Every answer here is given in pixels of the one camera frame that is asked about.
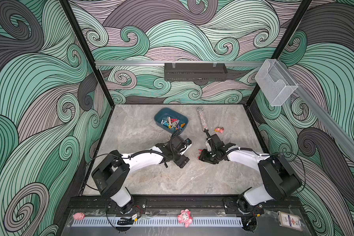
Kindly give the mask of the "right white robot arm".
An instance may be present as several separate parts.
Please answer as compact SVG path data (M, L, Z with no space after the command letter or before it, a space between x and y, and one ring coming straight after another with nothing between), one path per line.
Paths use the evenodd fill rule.
M257 153L251 148L225 144L216 134L210 135L207 129L204 132L207 148L201 150L200 161L213 165L231 161L256 170L261 175L260 185L239 195L241 211L250 211L252 207L270 200L284 200L302 186L301 178L283 154Z

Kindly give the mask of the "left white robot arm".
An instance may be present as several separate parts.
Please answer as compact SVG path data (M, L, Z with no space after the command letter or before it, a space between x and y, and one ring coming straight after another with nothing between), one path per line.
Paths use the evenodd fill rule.
M142 168L173 161L183 168L189 158L184 153L191 147L189 139L178 145L159 143L150 149L121 154L111 151L91 172L91 177L103 198L114 201L121 212L128 212L134 205L130 192L123 186L127 176Z

